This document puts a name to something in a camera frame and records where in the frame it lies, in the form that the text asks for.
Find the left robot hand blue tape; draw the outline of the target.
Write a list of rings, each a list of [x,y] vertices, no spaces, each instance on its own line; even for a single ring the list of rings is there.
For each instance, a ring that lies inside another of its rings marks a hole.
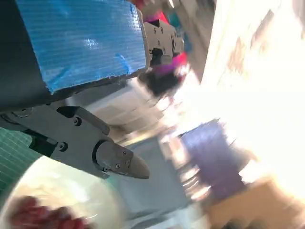
[[[107,178],[147,179],[145,162],[109,137],[108,125],[62,101],[89,88],[168,65],[183,53],[176,29],[145,22],[126,0],[3,0],[0,3],[0,125],[30,135],[30,148]]]

